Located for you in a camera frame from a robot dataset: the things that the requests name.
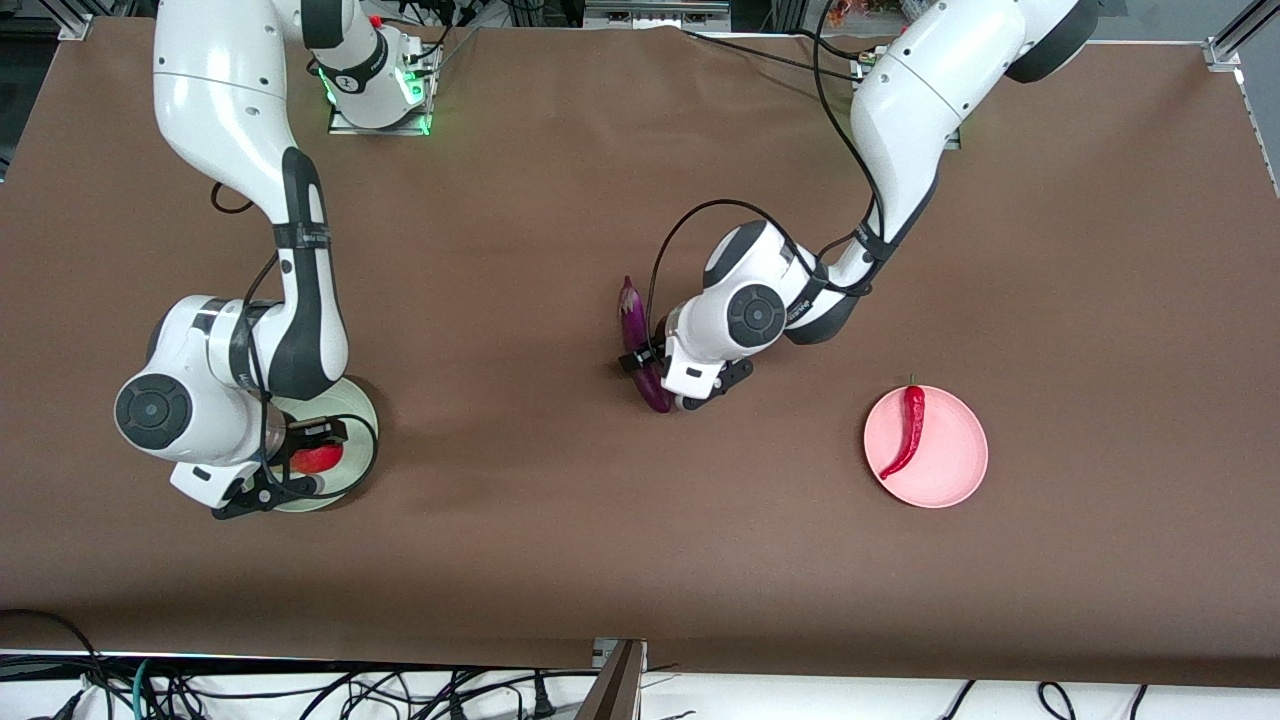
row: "black joint cap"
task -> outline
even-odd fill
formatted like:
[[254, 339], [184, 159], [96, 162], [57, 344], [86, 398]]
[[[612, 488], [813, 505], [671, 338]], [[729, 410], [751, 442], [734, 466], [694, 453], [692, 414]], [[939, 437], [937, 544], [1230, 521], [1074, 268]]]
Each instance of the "black joint cap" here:
[[164, 450], [191, 423], [191, 393], [182, 383], [157, 373], [129, 380], [115, 396], [115, 424], [143, 450]]

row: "metal frame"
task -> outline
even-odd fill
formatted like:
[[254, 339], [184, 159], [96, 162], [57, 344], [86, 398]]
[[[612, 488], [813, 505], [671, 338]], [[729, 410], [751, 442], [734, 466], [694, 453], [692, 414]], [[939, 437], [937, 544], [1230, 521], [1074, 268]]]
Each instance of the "metal frame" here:
[[136, 0], [40, 0], [58, 27], [58, 40], [84, 40], [93, 18], [132, 15]]
[[636, 720], [640, 716], [640, 676], [649, 644], [636, 639], [596, 638], [591, 665], [607, 659], [573, 720]]
[[1204, 61], [1216, 73], [1240, 65], [1240, 47], [1280, 14], [1280, 0], [1252, 0], [1221, 32], [1204, 41]]

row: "black strap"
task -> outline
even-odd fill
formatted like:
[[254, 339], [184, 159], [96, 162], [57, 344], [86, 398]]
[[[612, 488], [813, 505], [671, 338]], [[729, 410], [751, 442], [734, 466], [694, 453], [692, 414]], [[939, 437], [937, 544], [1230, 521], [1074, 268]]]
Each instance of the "black strap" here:
[[881, 263], [888, 261], [888, 259], [893, 256], [893, 251], [897, 250], [897, 245], [884, 242], [881, 236], [873, 233], [872, 229], [867, 227], [867, 223], [859, 223], [858, 228], [854, 229], [854, 240], [858, 241], [858, 245], [863, 246], [863, 250], [865, 250], [868, 255]]
[[813, 309], [813, 301], [818, 299], [818, 293], [827, 290], [829, 284], [827, 266], [822, 263], [817, 263], [813, 273], [809, 274], [809, 279], [804, 284], [804, 290], [801, 290], [800, 295], [797, 295], [796, 299], [791, 301], [791, 305], [787, 306], [787, 324], [790, 325], [800, 318], [804, 318], [805, 313]]
[[307, 250], [329, 247], [333, 242], [329, 225], [324, 223], [282, 223], [271, 225], [275, 246], [282, 250]]

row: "brown tabletop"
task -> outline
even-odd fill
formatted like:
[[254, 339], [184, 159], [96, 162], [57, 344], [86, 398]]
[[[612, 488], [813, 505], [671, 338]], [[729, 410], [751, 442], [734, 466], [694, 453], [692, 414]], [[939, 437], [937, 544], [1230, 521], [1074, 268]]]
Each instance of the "brown tabletop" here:
[[[568, 666], [634, 635], [689, 670], [1280, 685], [1280, 204], [1197, 47], [1001, 83], [844, 332], [678, 416], [614, 370], [622, 277], [703, 200], [809, 247], [865, 206], [806, 72], [673, 29], [483, 31], [430, 137], [369, 138], [326, 136], [292, 63], [383, 457], [333, 511], [218, 523], [111, 424], [156, 319], [271, 250], [156, 131], [151, 31], [60, 46], [0, 187], [0, 603], [108, 650]], [[686, 227], [659, 311], [748, 219]], [[987, 430], [948, 510], [863, 460], [913, 372]]]

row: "black cable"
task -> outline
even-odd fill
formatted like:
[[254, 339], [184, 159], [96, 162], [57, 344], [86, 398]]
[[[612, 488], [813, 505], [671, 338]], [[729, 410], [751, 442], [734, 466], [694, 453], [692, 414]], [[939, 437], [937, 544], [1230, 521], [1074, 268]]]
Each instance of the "black cable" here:
[[[832, 4], [835, 4], [835, 0], [827, 0], [827, 4], [822, 9], [822, 14], [818, 15], [818, 28], [817, 28], [817, 31], [814, 33], [818, 37], [822, 37], [822, 28], [827, 23], [827, 13], [831, 12]], [[878, 232], [882, 236], [882, 238], [884, 240], [884, 242], [891, 242], [893, 238], [884, 237], [886, 236], [886, 232], [884, 232], [886, 231], [886, 228], [884, 228], [884, 205], [881, 204], [881, 202], [878, 202], [878, 199], [879, 199], [881, 195], [879, 195], [879, 187], [877, 187], [877, 184], [876, 184], [876, 178], [872, 177], [870, 170], [867, 168], [867, 161], [863, 160], [861, 154], [858, 152], [858, 147], [855, 147], [854, 146], [854, 141], [849, 138], [849, 133], [846, 133], [845, 128], [842, 128], [840, 126], [840, 120], [836, 119], [836, 114], [831, 110], [831, 102], [827, 100], [827, 91], [822, 86], [822, 76], [818, 74], [818, 72], [817, 72], [817, 69], [818, 69], [817, 68], [817, 65], [818, 65], [818, 51], [820, 49], [822, 49], [822, 45], [819, 45], [817, 42], [813, 44], [813, 64], [814, 64], [813, 83], [815, 86], [815, 90], [818, 91], [818, 102], [822, 105], [822, 111], [827, 114], [827, 119], [831, 120], [831, 127], [836, 128], [836, 135], [840, 136], [840, 140], [841, 140], [841, 142], [845, 143], [845, 147], [849, 150], [849, 154], [852, 155], [854, 160], [858, 161], [858, 167], [861, 168], [863, 174], [867, 177], [867, 184], [869, 184], [870, 188], [872, 188], [872, 199], [870, 199], [870, 201], [867, 205], [867, 213], [865, 213], [865, 217], [863, 218], [863, 222], [865, 223], [867, 219], [870, 218], [872, 208], [876, 208], [877, 219], [878, 219], [878, 228], [879, 228]], [[877, 265], [872, 265], [870, 270], [867, 274], [868, 278], [872, 277], [872, 275], [874, 275], [874, 273], [877, 270]]]
[[433, 710], [435, 710], [442, 702], [448, 700], [451, 696], [458, 692], [458, 688], [480, 675], [484, 675], [484, 670], [465, 670], [460, 678], [457, 674], [449, 678], [449, 682], [440, 688], [440, 692], [435, 693], [431, 700], [422, 705], [422, 708], [410, 716], [410, 720], [424, 720]]
[[106, 674], [106, 671], [102, 667], [102, 657], [101, 657], [101, 655], [99, 655], [99, 652], [93, 647], [93, 644], [88, 642], [88, 637], [84, 635], [84, 633], [82, 633], [81, 629], [76, 626], [76, 623], [72, 623], [70, 620], [68, 620], [67, 618], [63, 618], [61, 615], [58, 615], [56, 612], [47, 612], [45, 610], [31, 610], [31, 609], [27, 609], [27, 607], [6, 607], [4, 610], [0, 610], [0, 618], [20, 618], [20, 616], [40, 618], [42, 620], [49, 620], [51, 623], [56, 623], [56, 624], [61, 625], [63, 628], [65, 628], [67, 630], [70, 630], [70, 633], [73, 635], [76, 635], [76, 641], [79, 642], [81, 646], [84, 648], [84, 652], [88, 653], [88, 660], [90, 660], [90, 664], [92, 665], [95, 675], [97, 676], [99, 680], [101, 680], [102, 685], [106, 687], [106, 692], [108, 692], [108, 696], [106, 696], [106, 717], [108, 717], [108, 720], [114, 720], [114, 717], [115, 717], [115, 702], [111, 701], [111, 691], [110, 691], [110, 687], [109, 687], [110, 685], [110, 676]]
[[201, 691], [201, 689], [191, 688], [188, 685], [188, 688], [191, 691], [191, 694], [193, 694], [195, 697], [207, 697], [210, 700], [273, 700], [273, 698], [278, 698], [278, 697], [293, 697], [293, 696], [298, 696], [298, 694], [317, 693], [317, 692], [325, 689], [326, 687], [329, 687], [329, 685], [324, 685], [324, 687], [320, 687], [320, 688], [303, 688], [303, 689], [298, 689], [298, 691], [279, 691], [279, 692], [270, 692], [270, 693], [211, 693], [209, 691]]
[[831, 76], [831, 77], [845, 79], [845, 81], [849, 81], [849, 82], [860, 82], [858, 78], [855, 78], [851, 74], [837, 73], [835, 70], [828, 70], [826, 68], [818, 68], [815, 65], [809, 65], [809, 64], [801, 63], [800, 60], [792, 60], [790, 58], [782, 58], [781, 55], [773, 55], [772, 53], [765, 53], [763, 50], [756, 50], [755, 47], [748, 47], [745, 45], [737, 45], [737, 44], [733, 44], [733, 42], [728, 42], [727, 40], [721, 40], [718, 37], [710, 37], [710, 36], [707, 36], [707, 35], [698, 35], [696, 32], [692, 32], [692, 31], [689, 31], [689, 29], [685, 29], [685, 31], [681, 31], [681, 32], [684, 32], [685, 35], [687, 35], [690, 37], [696, 37], [698, 40], [704, 40], [704, 41], [710, 42], [713, 45], [722, 45], [724, 47], [732, 47], [733, 50], [740, 50], [742, 53], [749, 53], [751, 55], [759, 55], [760, 58], [767, 58], [769, 60], [774, 60], [777, 63], [783, 63], [783, 64], [791, 65], [794, 68], [803, 68], [805, 70], [817, 70], [820, 74]]
[[241, 213], [248, 210], [253, 206], [252, 200], [246, 200], [239, 208], [227, 208], [218, 201], [218, 193], [223, 190], [223, 183], [215, 182], [214, 188], [209, 191], [209, 202], [212, 204], [214, 209], [219, 213], [227, 213], [228, 215], [239, 215]]
[[404, 715], [413, 715], [413, 693], [408, 692], [408, 683], [404, 682], [404, 673], [397, 673], [396, 678], [399, 680], [401, 689], [404, 691]]
[[[540, 675], [543, 678], [594, 678], [594, 676], [599, 675], [599, 671], [598, 670], [549, 670], [549, 671], [545, 671], [545, 673], [540, 673]], [[500, 691], [500, 689], [504, 689], [504, 688], [509, 688], [512, 685], [518, 685], [520, 683], [527, 683], [527, 682], [530, 682], [532, 679], [534, 679], [534, 675], [522, 675], [520, 678], [512, 678], [509, 680], [502, 680], [499, 683], [493, 683], [493, 684], [489, 684], [489, 685], [481, 685], [479, 688], [474, 688], [474, 689], [470, 689], [470, 691], [466, 691], [466, 692], [461, 692], [461, 693], [460, 692], [453, 692], [453, 693], [451, 693], [451, 700], [452, 698], [457, 698], [458, 703], [463, 703], [463, 702], [475, 700], [475, 698], [477, 698], [477, 697], [480, 697], [483, 694], [497, 692], [497, 691]], [[428, 720], [440, 720], [448, 712], [449, 712], [449, 706], [445, 706], [439, 712], [436, 712], [434, 716], [429, 717]], [[419, 714], [419, 715], [416, 715], [413, 717], [413, 720], [420, 720], [421, 717], [424, 717], [424, 715]]]
[[1129, 720], [1138, 720], [1138, 706], [1142, 705], [1142, 698], [1147, 697], [1147, 685], [1138, 685], [1138, 693], [1133, 696], [1133, 702], [1129, 703]]
[[410, 63], [416, 63], [416, 61], [421, 60], [422, 58], [426, 58], [431, 53], [435, 53], [436, 50], [439, 50], [440, 46], [444, 45], [445, 38], [449, 37], [449, 31], [452, 31], [452, 29], [453, 29], [453, 26], [444, 26], [444, 32], [440, 33], [440, 38], [436, 40], [435, 42], [433, 42], [428, 49], [422, 50], [417, 55], [410, 55], [408, 61]]
[[365, 673], [375, 673], [375, 671], [376, 671], [376, 669], [371, 669], [371, 667], [366, 667], [364, 670], [353, 670], [353, 671], [347, 673], [343, 676], [338, 678], [337, 680], [329, 683], [328, 685], [324, 687], [324, 689], [321, 689], [316, 694], [316, 697], [311, 698], [311, 702], [302, 711], [302, 715], [298, 716], [298, 720], [307, 720], [307, 717], [310, 717], [311, 714], [315, 712], [316, 707], [320, 707], [320, 703], [324, 702], [324, 698], [332, 696], [334, 693], [334, 691], [337, 691], [338, 688], [346, 685], [347, 683], [349, 683], [351, 680], [353, 680], [358, 675], [364, 675]]
[[947, 710], [947, 714], [938, 720], [955, 720], [956, 712], [960, 712], [960, 705], [964, 703], [965, 696], [969, 694], [969, 691], [973, 689], [973, 685], [977, 684], [977, 682], [978, 680], [965, 680], [964, 687], [960, 688], [956, 698], [951, 701], [951, 708]]
[[417, 18], [417, 24], [420, 24], [420, 26], [426, 26], [426, 20], [424, 20], [424, 19], [422, 19], [422, 13], [419, 13], [419, 12], [417, 12], [417, 3], [412, 3], [412, 1], [410, 1], [410, 3], [402, 3], [402, 4], [401, 4], [401, 13], [399, 13], [399, 15], [401, 15], [402, 18], [404, 17], [404, 9], [403, 9], [403, 8], [404, 8], [404, 5], [408, 5], [408, 6], [410, 6], [410, 9], [411, 9], [411, 10], [413, 10], [413, 17], [416, 17], [416, 18]]
[[[732, 200], [730, 197], [721, 197], [718, 200], [708, 200], [707, 202], [703, 202], [701, 205], [698, 205], [692, 210], [685, 213], [685, 215], [682, 218], [680, 218], [680, 220], [676, 222], [675, 227], [671, 228], [671, 232], [667, 233], [667, 237], [662, 241], [662, 246], [658, 247], [658, 255], [653, 259], [653, 270], [649, 273], [649, 295], [648, 295], [648, 300], [645, 300], [645, 313], [650, 313], [652, 311], [650, 309], [653, 307], [653, 293], [654, 293], [654, 288], [658, 284], [658, 268], [662, 265], [662, 258], [663, 258], [663, 255], [667, 254], [667, 246], [671, 245], [671, 240], [673, 237], [676, 237], [676, 233], [680, 232], [680, 228], [684, 227], [684, 224], [686, 222], [689, 222], [690, 218], [692, 218], [694, 215], [696, 215], [698, 213], [701, 213], [703, 210], [705, 210], [708, 208], [714, 208], [717, 205], [732, 205], [732, 206], [736, 206], [736, 208], [745, 208], [745, 209], [755, 213], [760, 218], [764, 218], [765, 222], [768, 222], [774, 228], [777, 228], [778, 234], [782, 236], [782, 243], [788, 250], [791, 250], [791, 252], [796, 258], [796, 261], [800, 263], [800, 266], [804, 268], [805, 273], [808, 275], [813, 277], [814, 269], [813, 269], [813, 266], [809, 265], [809, 261], [805, 260], [804, 252], [801, 251], [800, 246], [797, 246], [796, 242], [794, 240], [791, 240], [791, 234], [787, 233], [786, 228], [783, 228], [782, 224], [778, 223], [773, 218], [773, 215], [768, 214], [767, 211], [764, 211], [759, 206], [753, 205], [753, 204], [746, 202], [746, 201], [742, 201], [742, 200]], [[847, 240], [847, 237], [836, 241], [836, 243], [844, 242], [844, 240]], [[867, 295], [867, 291], [869, 288], [841, 287], [841, 286], [835, 286], [835, 284], [827, 283], [826, 290], [831, 290], [833, 292], [838, 292], [838, 293], [847, 295], [847, 296], [861, 296], [861, 295]], [[653, 327], [653, 324], [648, 323], [648, 318], [646, 318], [646, 325], [645, 325], [645, 328], [649, 332], [649, 351], [657, 356], [658, 351], [653, 346], [654, 327]]]
[[[364, 684], [356, 682], [355, 679], [351, 683], [347, 683], [347, 702], [343, 703], [343, 708], [342, 708], [342, 712], [339, 714], [339, 717], [342, 720], [347, 720], [351, 716], [351, 712], [356, 710], [357, 705], [360, 705], [361, 702], [369, 700], [369, 701], [372, 701], [372, 702], [380, 702], [383, 705], [390, 706], [392, 708], [396, 710], [396, 720], [399, 720], [401, 715], [399, 715], [399, 708], [398, 707], [396, 707], [394, 705], [392, 705], [390, 702], [388, 702], [388, 701], [385, 701], [383, 698], [372, 697], [374, 693], [378, 691], [378, 688], [380, 688], [383, 684], [385, 684], [387, 682], [389, 682], [392, 678], [396, 678], [397, 675], [401, 675], [401, 673], [389, 673], [381, 680], [378, 680], [376, 683], [374, 683], [372, 685], [369, 685], [369, 687], [365, 687]], [[361, 688], [364, 692], [361, 692], [358, 696], [353, 694], [351, 692], [351, 685], [356, 685], [357, 688]]]
[[259, 397], [259, 405], [261, 407], [261, 413], [259, 415], [259, 456], [260, 456], [259, 464], [262, 469], [262, 475], [266, 478], [266, 482], [275, 489], [293, 497], [294, 500], [330, 500], [334, 497], [342, 497], [355, 491], [361, 484], [364, 484], [364, 482], [369, 479], [369, 475], [372, 474], [374, 464], [378, 461], [378, 448], [380, 441], [378, 439], [378, 433], [374, 430], [374, 425], [369, 420], [358, 415], [352, 415], [349, 413], [344, 413], [342, 415], [333, 415], [333, 418], [338, 418], [342, 420], [357, 420], [358, 423], [365, 425], [365, 428], [369, 430], [369, 436], [372, 438], [372, 450], [370, 451], [369, 465], [365, 466], [365, 470], [360, 474], [358, 478], [356, 478], [356, 482], [351, 483], [349, 486], [339, 491], [311, 493], [311, 492], [300, 492], [293, 488], [289, 488], [287, 487], [289, 482], [289, 459], [285, 457], [282, 461], [283, 471], [280, 479], [276, 479], [275, 474], [271, 473], [271, 468], [269, 465], [270, 459], [266, 456], [266, 421], [269, 415], [269, 406], [271, 404], [271, 392], [264, 387], [266, 383], [262, 382], [264, 378], [262, 363], [257, 355], [257, 342], [255, 342], [253, 340], [253, 329], [248, 327], [248, 311], [250, 311], [250, 304], [253, 302], [253, 295], [257, 293], [257, 287], [262, 284], [262, 279], [266, 278], [266, 274], [270, 273], [271, 268], [275, 266], [276, 260], [278, 256], [273, 252], [271, 258], [266, 261], [265, 265], [262, 265], [262, 269], [259, 270], [257, 277], [253, 278], [252, 283], [250, 283], [248, 292], [244, 293], [244, 302], [241, 306], [241, 315], [236, 320], [237, 323], [242, 323], [244, 325], [243, 329], [237, 328], [236, 332], [244, 333], [246, 345], [248, 347], [250, 364], [253, 368], [253, 379], [257, 383], [257, 391], [259, 391], [257, 397]]
[[803, 27], [788, 29], [786, 35], [800, 35], [808, 37], [809, 40], [817, 42], [818, 45], [822, 45], [823, 50], [831, 53], [832, 55], [840, 58], [841, 60], [856, 60], [859, 55], [865, 53], [865, 50], [855, 50], [855, 51], [841, 50], [840, 47], [836, 47], [835, 45], [819, 37], [818, 33], [808, 31]]
[[[1055, 691], [1057, 691], [1057, 694], [1062, 697], [1062, 702], [1066, 703], [1066, 715], [1062, 715], [1059, 711], [1053, 710], [1053, 707], [1048, 703], [1048, 698], [1044, 697], [1044, 691], [1048, 688], [1053, 688]], [[1068, 697], [1066, 691], [1062, 689], [1062, 685], [1057, 683], [1041, 683], [1036, 685], [1036, 697], [1039, 698], [1041, 707], [1044, 708], [1044, 712], [1048, 712], [1057, 720], [1075, 720], [1075, 707], [1071, 706], [1071, 698]]]
[[525, 13], [538, 13], [547, 6], [547, 0], [539, 1], [538, 5], [527, 5], [527, 6], [521, 5], [518, 3], [513, 3], [512, 0], [502, 0], [502, 4], [507, 5], [513, 10], [524, 10]]
[[356, 478], [356, 482], [351, 483], [349, 486], [342, 489], [335, 489], [333, 492], [298, 492], [296, 489], [291, 489], [289, 487], [287, 487], [287, 483], [289, 482], [289, 459], [285, 457], [280, 462], [282, 471], [280, 471], [280, 486], [279, 486], [279, 488], [284, 491], [285, 495], [292, 495], [294, 498], [298, 500], [330, 500], [334, 497], [342, 497], [344, 495], [353, 492], [360, 486], [362, 486], [365, 480], [369, 479], [369, 475], [372, 474], [374, 465], [378, 464], [378, 446], [380, 445], [380, 441], [378, 439], [378, 433], [374, 430], [374, 425], [369, 420], [361, 418], [360, 415], [353, 415], [351, 413], [340, 413], [338, 415], [330, 415], [330, 418], [337, 418], [339, 420], [356, 420], [357, 423], [365, 425], [365, 429], [369, 430], [369, 437], [372, 438], [372, 450], [369, 454], [369, 465], [366, 465], [365, 470], [360, 473], [360, 477]]

